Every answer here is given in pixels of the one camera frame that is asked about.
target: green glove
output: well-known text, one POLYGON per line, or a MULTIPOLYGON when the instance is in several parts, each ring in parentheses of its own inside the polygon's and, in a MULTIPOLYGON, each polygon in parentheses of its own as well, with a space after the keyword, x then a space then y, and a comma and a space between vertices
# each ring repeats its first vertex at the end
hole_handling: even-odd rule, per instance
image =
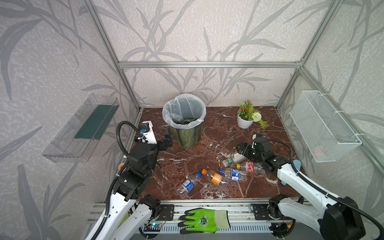
POLYGON ((185 227, 180 230, 181 234, 188 233, 214 233, 220 228, 230 228, 226 210, 209 210, 197 208, 188 210, 180 217, 178 227, 185 227))

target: white plastic bag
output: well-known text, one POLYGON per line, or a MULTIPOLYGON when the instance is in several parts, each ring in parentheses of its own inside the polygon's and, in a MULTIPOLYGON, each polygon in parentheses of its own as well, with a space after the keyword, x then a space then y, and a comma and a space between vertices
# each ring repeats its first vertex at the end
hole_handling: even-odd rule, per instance
POLYGON ((203 101, 192 94, 181 94, 163 107, 163 119, 171 127, 190 129, 204 122, 207 110, 203 101), (179 124, 186 119, 195 119, 188 124, 179 124))

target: empty plastic bottle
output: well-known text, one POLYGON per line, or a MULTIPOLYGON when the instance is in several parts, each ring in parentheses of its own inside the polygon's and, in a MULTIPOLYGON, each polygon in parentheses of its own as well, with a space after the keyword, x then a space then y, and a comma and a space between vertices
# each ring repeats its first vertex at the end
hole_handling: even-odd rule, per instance
POLYGON ((187 180, 185 180, 176 190, 180 198, 185 198, 188 195, 188 193, 194 187, 196 187, 196 185, 199 183, 200 178, 201 178, 201 173, 199 172, 188 176, 187 180))
POLYGON ((240 171, 247 173, 253 173, 255 171, 255 165, 253 162, 245 162, 243 164, 236 164, 236 168, 240 171))
POLYGON ((246 157, 244 155, 234 152, 227 159, 223 160, 223 165, 224 167, 228 167, 229 165, 239 163, 245 159, 246 157))
POLYGON ((201 171, 201 173, 205 175, 205 177, 208 181, 218 185, 220 188, 222 188, 222 189, 228 188, 228 183, 230 181, 229 178, 223 177, 213 170, 203 169, 203 171, 201 171))
POLYGON ((226 169, 220 169, 219 172, 223 177, 227 177, 235 182, 245 182, 247 180, 247 172, 232 169, 232 168, 226 168, 226 169))

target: white ribbed flower pot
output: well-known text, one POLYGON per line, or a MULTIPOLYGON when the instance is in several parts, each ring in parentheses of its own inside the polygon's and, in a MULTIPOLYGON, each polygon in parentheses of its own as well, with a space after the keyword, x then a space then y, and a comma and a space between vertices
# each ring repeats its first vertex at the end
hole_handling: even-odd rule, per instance
POLYGON ((253 120, 248 121, 248 120, 242 119, 239 116, 239 112, 240 112, 240 109, 239 109, 239 111, 237 111, 237 124, 239 125, 239 127, 243 128, 243 129, 249 128, 249 126, 252 125, 253 120))

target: wallpaper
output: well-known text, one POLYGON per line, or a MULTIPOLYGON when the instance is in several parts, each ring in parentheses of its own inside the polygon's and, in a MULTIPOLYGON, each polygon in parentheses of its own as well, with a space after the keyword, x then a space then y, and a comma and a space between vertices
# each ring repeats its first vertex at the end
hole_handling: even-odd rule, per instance
MULTIPOLYGON (((382 153, 383 3, 345 0, 305 66, 382 153)), ((289 115, 303 90, 312 89, 299 77, 279 114, 306 172, 328 190, 351 197, 360 209, 384 224, 384 178, 361 147, 336 162, 314 161, 289 115)), ((364 239, 375 239, 377 227, 363 221, 364 239)))
POLYGON ((116 125, 137 111, 81 1, 0 0, 0 16, 0 239, 79 239, 120 161, 116 125), (43 157, 90 93, 120 103, 92 157, 43 157))
MULTIPOLYGON (((330 2, 94 1, 119 61, 297 61, 330 2)), ((140 104, 161 107, 181 93, 207 106, 237 106, 247 98, 273 105, 292 72, 125 69, 140 104)))

